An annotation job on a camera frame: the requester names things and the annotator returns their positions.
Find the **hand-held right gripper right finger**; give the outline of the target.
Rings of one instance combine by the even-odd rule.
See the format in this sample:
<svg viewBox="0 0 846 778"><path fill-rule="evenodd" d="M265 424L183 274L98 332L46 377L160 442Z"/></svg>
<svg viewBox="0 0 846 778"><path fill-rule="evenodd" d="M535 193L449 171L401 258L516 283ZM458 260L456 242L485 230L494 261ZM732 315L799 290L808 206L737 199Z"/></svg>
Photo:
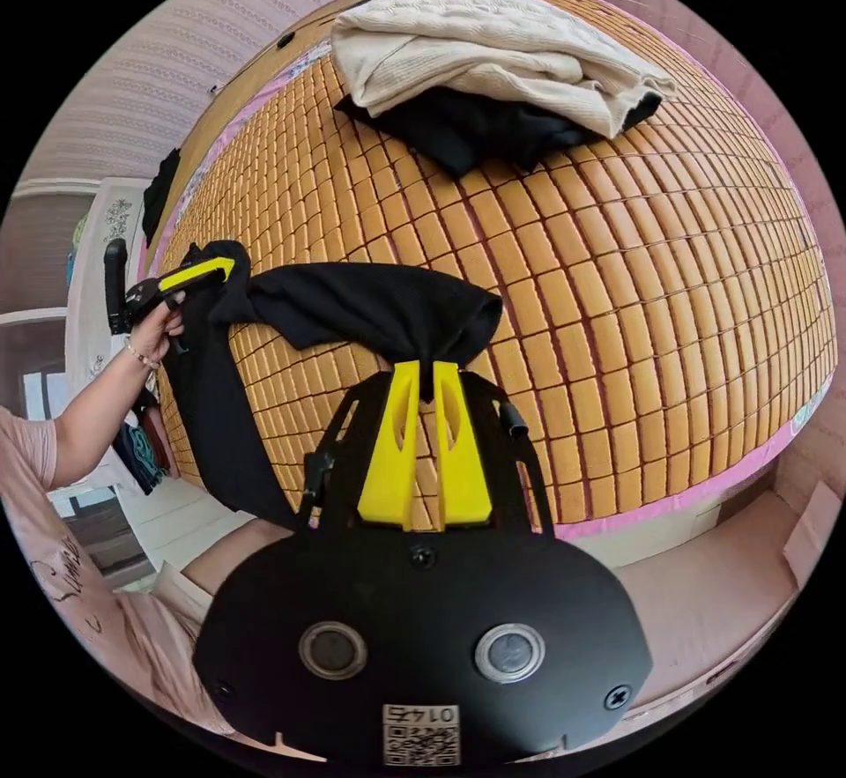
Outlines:
<svg viewBox="0 0 846 778"><path fill-rule="evenodd" d="M446 529L486 525L493 505L459 368L436 361L433 379L442 525Z"/></svg>

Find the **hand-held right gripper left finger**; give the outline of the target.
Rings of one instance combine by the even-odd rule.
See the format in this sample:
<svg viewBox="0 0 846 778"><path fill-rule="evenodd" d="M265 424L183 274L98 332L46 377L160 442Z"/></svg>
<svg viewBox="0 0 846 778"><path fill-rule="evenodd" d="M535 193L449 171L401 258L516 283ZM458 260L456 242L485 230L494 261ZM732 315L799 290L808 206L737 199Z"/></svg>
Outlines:
<svg viewBox="0 0 846 778"><path fill-rule="evenodd" d="M400 362L390 374L357 505L363 522L412 528L419 380L418 361Z"/></svg>

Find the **person's left hand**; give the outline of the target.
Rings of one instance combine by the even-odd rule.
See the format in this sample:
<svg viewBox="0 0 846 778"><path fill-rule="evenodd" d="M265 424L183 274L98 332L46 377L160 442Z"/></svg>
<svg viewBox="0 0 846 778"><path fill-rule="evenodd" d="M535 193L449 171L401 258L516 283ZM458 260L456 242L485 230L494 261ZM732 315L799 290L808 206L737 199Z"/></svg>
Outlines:
<svg viewBox="0 0 846 778"><path fill-rule="evenodd" d="M184 291L167 296L128 337L127 350L143 366L156 370L175 337L183 331Z"/></svg>

